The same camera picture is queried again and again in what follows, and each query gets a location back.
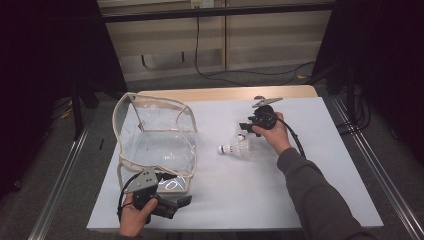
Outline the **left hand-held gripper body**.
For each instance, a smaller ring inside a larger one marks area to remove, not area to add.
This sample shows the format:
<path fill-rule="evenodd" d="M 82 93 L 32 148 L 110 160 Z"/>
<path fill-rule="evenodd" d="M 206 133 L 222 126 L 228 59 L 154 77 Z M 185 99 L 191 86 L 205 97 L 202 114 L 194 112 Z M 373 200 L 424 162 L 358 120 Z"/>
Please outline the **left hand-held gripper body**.
<path fill-rule="evenodd" d="M 179 208 L 176 202 L 172 202 L 160 197 L 157 193 L 158 173 L 151 167 L 145 168 L 142 172 L 136 174 L 124 188 L 125 193 L 133 194 L 133 206 L 141 210 L 150 199 L 155 198 L 158 204 L 153 215 L 172 219 Z"/>

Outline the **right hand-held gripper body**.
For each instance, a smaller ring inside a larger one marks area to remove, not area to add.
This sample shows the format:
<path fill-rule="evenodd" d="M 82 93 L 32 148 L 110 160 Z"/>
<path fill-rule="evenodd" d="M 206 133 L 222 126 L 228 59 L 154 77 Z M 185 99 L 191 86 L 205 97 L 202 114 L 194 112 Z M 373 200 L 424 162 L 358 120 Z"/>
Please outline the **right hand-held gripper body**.
<path fill-rule="evenodd" d="M 276 123 L 280 121 L 281 119 L 269 104 L 259 106 L 254 111 L 254 116 L 251 120 L 253 126 L 258 126 L 265 130 L 272 130 Z"/>

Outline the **clear plastic bag beige trim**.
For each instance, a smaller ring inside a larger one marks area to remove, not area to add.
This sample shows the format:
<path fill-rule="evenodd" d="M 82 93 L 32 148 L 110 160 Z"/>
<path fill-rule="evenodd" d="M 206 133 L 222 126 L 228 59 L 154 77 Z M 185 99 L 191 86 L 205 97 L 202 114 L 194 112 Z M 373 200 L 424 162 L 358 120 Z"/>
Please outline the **clear plastic bag beige trim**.
<path fill-rule="evenodd" d="M 192 109 L 177 100 L 128 92 L 115 106 L 112 126 L 117 139 L 120 186 L 147 167 L 169 180 L 160 193 L 185 193 L 197 167 L 197 125 Z"/>

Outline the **person's right hand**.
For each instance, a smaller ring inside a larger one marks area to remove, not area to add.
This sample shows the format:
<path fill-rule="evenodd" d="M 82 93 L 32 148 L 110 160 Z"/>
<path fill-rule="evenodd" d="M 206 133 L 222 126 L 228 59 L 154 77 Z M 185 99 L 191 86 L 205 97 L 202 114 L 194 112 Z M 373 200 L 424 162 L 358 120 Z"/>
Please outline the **person's right hand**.
<path fill-rule="evenodd" d="M 281 155 L 285 150 L 292 147 L 288 139 L 287 128 L 280 121 L 277 121 L 274 128 L 271 130 L 263 129 L 259 126 L 253 126 L 252 130 L 262 135 L 272 146 L 277 155 Z"/>

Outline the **person's left hand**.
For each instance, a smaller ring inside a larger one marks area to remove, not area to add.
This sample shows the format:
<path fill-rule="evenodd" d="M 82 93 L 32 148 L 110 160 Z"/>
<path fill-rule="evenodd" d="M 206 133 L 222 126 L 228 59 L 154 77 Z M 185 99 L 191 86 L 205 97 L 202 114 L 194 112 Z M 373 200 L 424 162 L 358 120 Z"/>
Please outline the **person's left hand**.
<path fill-rule="evenodd" d="M 119 235 L 125 237 L 140 237 L 142 235 L 148 216 L 155 210 L 158 201 L 152 198 L 141 209 L 136 209 L 133 204 L 133 194 L 130 193 L 124 200 L 121 213 Z"/>

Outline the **wooden table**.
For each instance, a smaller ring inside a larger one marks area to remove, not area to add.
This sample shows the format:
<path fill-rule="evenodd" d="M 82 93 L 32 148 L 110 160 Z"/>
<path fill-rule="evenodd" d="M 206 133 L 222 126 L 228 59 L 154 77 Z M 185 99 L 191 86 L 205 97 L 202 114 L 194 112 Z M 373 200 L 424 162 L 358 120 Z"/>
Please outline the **wooden table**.
<path fill-rule="evenodd" d="M 181 102 L 253 100 L 257 96 L 265 98 L 313 98 L 318 96 L 315 88 L 309 85 L 152 90 L 140 91 L 140 94 L 171 98 Z"/>

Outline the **white table mat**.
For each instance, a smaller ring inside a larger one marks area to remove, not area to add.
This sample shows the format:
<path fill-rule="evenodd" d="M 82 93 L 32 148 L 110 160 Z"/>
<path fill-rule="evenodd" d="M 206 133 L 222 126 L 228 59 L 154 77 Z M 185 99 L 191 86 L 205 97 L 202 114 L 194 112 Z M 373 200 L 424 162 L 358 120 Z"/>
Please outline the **white table mat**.
<path fill-rule="evenodd" d="M 219 145 L 233 144 L 239 124 L 253 114 L 252 101 L 198 101 L 186 103 L 197 125 L 197 167 L 185 193 L 160 193 L 175 200 L 192 197 L 190 205 L 174 218 L 153 217 L 149 227 L 164 231 L 260 231 L 296 229 L 300 222 L 287 192 L 277 156 L 264 138 L 248 135 L 249 159 L 221 155 Z M 319 97 L 278 101 L 274 109 L 283 113 L 294 129 L 292 143 L 300 143 L 329 183 L 347 202 L 353 216 L 364 227 L 379 227 L 382 220 Z M 118 146 L 107 170 L 88 229 L 112 232 L 118 229 L 117 205 L 122 186 L 117 176 Z"/>

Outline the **black horizontal bar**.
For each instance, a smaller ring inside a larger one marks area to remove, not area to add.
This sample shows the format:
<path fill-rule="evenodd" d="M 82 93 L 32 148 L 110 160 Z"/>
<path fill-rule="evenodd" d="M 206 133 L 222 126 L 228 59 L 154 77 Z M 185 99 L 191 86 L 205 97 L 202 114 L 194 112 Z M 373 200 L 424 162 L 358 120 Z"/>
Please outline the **black horizontal bar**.
<path fill-rule="evenodd" d="M 168 20 L 200 17 L 221 17 L 251 14 L 269 13 L 290 13 L 333 10 L 338 5 L 337 2 L 318 2 L 283 4 L 267 6 L 245 6 L 245 7 L 220 7 L 204 9 L 171 10 L 158 12 L 127 13 L 127 14 L 106 14 L 101 17 L 105 23 Z"/>

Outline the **black curtain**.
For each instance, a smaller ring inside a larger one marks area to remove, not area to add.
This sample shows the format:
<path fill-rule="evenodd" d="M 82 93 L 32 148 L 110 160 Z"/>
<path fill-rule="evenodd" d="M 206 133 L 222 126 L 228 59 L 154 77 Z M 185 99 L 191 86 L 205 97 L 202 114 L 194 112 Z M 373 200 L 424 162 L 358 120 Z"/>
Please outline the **black curtain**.
<path fill-rule="evenodd" d="M 98 0 L 0 0 L 0 199 L 17 188 L 69 97 L 127 91 Z"/>
<path fill-rule="evenodd" d="M 424 165 L 424 0 L 331 0 L 313 74 L 352 76 Z"/>

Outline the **metal floor rail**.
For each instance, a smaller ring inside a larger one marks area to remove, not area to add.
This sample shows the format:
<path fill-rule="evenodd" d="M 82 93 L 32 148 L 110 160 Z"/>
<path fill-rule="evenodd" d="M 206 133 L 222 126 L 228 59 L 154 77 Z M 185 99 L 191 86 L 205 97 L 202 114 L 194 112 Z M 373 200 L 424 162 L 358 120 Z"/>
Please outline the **metal floor rail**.
<path fill-rule="evenodd" d="M 45 237 L 49 231 L 60 201 L 65 192 L 65 188 L 69 182 L 69 178 L 86 141 L 88 128 L 89 126 L 86 125 L 77 131 L 77 138 L 73 141 L 71 150 L 67 155 L 61 172 L 54 184 L 51 193 L 49 194 L 46 203 L 43 206 L 43 209 L 35 225 L 32 228 L 28 240 L 45 240 Z"/>
<path fill-rule="evenodd" d="M 332 99 L 333 105 L 336 107 L 341 118 L 347 122 L 349 135 L 353 138 L 375 178 L 379 182 L 382 190 L 391 203 L 394 211 L 410 235 L 412 240 L 424 240 L 424 228 L 421 226 L 415 213 L 409 204 L 403 198 L 378 157 L 372 150 L 361 130 L 353 124 L 353 120 L 348 117 L 347 107 L 340 98 Z"/>

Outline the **black stand post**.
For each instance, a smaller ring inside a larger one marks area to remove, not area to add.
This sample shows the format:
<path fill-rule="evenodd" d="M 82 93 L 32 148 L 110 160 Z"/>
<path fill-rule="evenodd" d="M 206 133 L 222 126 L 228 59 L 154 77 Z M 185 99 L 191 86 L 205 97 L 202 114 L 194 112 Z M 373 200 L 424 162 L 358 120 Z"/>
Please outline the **black stand post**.
<path fill-rule="evenodd" d="M 77 89 L 77 83 L 74 82 L 71 90 L 72 111 L 74 117 L 75 134 L 74 139 L 77 140 L 83 131 L 83 119 L 81 115 L 80 98 Z"/>

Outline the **white wall socket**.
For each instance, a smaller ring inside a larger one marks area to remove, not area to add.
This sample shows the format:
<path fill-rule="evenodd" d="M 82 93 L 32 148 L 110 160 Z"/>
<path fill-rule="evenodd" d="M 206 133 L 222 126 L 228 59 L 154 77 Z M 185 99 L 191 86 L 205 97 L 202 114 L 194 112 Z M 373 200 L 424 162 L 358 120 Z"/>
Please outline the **white wall socket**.
<path fill-rule="evenodd" d="M 193 9 L 213 8 L 215 6 L 214 0 L 190 0 Z"/>

